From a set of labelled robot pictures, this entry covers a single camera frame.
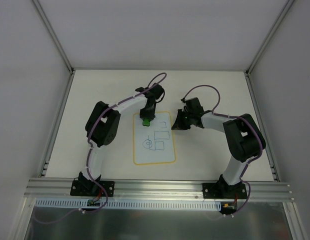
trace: gray wall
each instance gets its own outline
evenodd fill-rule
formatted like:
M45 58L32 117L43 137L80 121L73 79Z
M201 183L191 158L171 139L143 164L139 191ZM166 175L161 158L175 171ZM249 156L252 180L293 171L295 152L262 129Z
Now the gray wall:
M246 70L286 0L41 0L73 67Z
M29 0L0 0L0 240L39 167L68 71Z
M310 0L298 0L251 80L281 180L291 182L310 239Z

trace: yellow border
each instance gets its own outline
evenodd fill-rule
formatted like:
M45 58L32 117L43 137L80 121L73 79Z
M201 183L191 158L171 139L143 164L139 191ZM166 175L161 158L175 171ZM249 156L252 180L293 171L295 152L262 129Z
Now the yellow border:
M170 120L170 126L172 126L172 116L169 111L157 111L155 112L156 114L163 114L163 113L168 113L169 114L169 120ZM136 166L141 166L141 165L156 165L156 164L173 164L176 162L176 151L175 151L175 139L174 139L174 133L171 131L171 135L173 136L173 147L174 147L174 155L175 155L175 160L174 161L163 161L163 162L154 162L154 163L136 163L135 162L135 115L139 113L135 113L133 115L133 163Z

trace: purple cable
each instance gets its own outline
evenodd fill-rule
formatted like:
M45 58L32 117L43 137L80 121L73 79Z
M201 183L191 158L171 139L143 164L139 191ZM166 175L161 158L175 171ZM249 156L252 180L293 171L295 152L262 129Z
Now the purple cable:
M154 83L151 87L150 84L157 78L159 77L160 75L164 75L164 77L159 80L158 82ZM89 176L89 178L92 180L93 183L95 183L98 187L100 187L100 189L104 192L105 194L105 197L106 197L106 200L105 202L99 207L99 208L96 208L95 210L92 210L92 211L84 211L83 213L86 213L86 214L93 214L93 213L97 213L99 212L103 207L106 206L106 204L108 203L109 201L109 196L107 195L107 192L105 190L105 188L100 185L97 181L95 181L95 179L92 177L90 171L89 171L89 163L90 163L90 158L91 158L91 153L92 153L92 150L93 150L93 144L91 143L91 137L92 137L92 134L97 126L97 124L99 123L99 121L102 119L102 117L111 109L115 108L116 106L118 105L121 105L131 99L134 99L135 97L138 97L144 93L147 93L148 91L150 91L152 88L154 88L156 85L160 84L165 78L167 77L167 73L166 72L162 72L160 74L157 74L155 77L153 77L153 79L149 82L149 84L147 85L147 88L142 91L142 92L139 92L138 94L134 95L134 96L130 96L128 98L125 98L123 100L121 100L120 102L118 102L117 104L114 104L110 107L108 107L106 110L104 110L101 115L97 118L96 122L94 123L93 127L91 128L89 134L88 134L88 138L87 138L87 142L88 144L90 145L90 149L88 151L88 154L87 154L87 159L86 159L86 167L87 167L87 174ZM41 220L38 220L36 217L35 217L35 210L33 211L33 214L32 214L32 219L34 219L36 222L38 222L39 224L44 224L44 225L48 225L48 224L56 224L56 223L59 223L61 222L64 218L66 218L68 215L70 215L71 213L73 212L76 212L76 211L81 211L82 209L81 208L75 208L75 209L72 209L71 211L69 211L68 213L66 213L64 216L62 216L61 218L57 219L57 220L54 220L54 221L48 221L48 222L45 222L45 221L41 221Z
M254 157L253 159L247 161L247 164L245 165L245 167L244 167L244 169L243 169L243 171L241 172L240 177L239 177L239 179L240 179L243 183L247 184L247 186L248 186L248 194L247 194L247 199L246 199L246 201L243 203L243 205L242 205L236 212L234 212L233 214L231 214L231 215L235 215L235 214L237 214L239 211L241 211L241 210L243 209L243 207L247 204L247 202L248 202L249 199L250 199L250 196L251 196L251 185L250 185L250 183L249 183L248 181L242 180L242 177L243 177L243 175L245 174L245 172L246 172L246 170L247 170L249 164L252 163L252 162L254 162L255 160L259 159L259 158L262 156L262 153L263 153L262 141L261 141L261 139L259 138L257 132L256 132L256 131L254 130L254 128L252 127L252 125L250 125L250 123L249 123L245 118L243 118L243 117L241 117L241 116L229 116L229 115L225 115L225 114L214 113L214 110L218 107L218 105L220 104L220 101L221 101L220 92L217 90L216 87L211 86L211 85L198 85L198 86L195 86L195 87L193 87L191 90L189 90L189 91L186 93L186 95L184 96L183 99L185 99L186 96L187 96L191 91L193 91L194 89L197 89L197 88L199 88L199 87L209 87L209 88L214 89L214 90L217 92L218 101L217 101L217 104L216 104L216 105L213 107L213 109L211 110L211 112L212 112L213 115L220 116L220 117L224 117L224 118L229 118L229 119L239 119L239 120L243 121L243 122L248 126L248 128L251 130L251 132L253 133L254 137L255 137L255 138L257 139L257 141L258 141L258 146L259 146L259 153L258 153L258 156L256 156L256 157Z

